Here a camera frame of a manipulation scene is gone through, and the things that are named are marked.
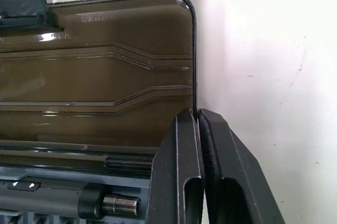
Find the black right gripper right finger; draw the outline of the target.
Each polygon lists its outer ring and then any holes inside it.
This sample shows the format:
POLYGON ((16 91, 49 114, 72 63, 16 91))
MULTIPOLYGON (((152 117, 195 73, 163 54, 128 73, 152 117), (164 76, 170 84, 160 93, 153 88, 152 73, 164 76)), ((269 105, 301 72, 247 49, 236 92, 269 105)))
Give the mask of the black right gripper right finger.
POLYGON ((198 114, 209 224, 285 224, 259 162, 220 115, 198 114))

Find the screwdriver bit case smoky lid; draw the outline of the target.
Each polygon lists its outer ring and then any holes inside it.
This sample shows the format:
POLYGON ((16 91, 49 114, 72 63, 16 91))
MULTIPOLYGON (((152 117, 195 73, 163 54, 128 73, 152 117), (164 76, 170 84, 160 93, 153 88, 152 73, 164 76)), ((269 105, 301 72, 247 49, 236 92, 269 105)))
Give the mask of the screwdriver bit case smoky lid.
POLYGON ((0 209, 0 224, 145 224, 153 159, 185 109, 196 121, 190 0, 0 0, 0 186, 141 199, 137 216, 0 209))

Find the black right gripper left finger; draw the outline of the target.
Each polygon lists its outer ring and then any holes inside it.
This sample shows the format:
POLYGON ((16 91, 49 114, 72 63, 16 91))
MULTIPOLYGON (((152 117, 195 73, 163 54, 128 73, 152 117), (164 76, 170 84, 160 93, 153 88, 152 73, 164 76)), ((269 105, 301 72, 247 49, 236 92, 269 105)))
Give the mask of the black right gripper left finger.
POLYGON ((204 166, 192 112, 176 114, 152 164, 145 224, 201 224, 204 166))

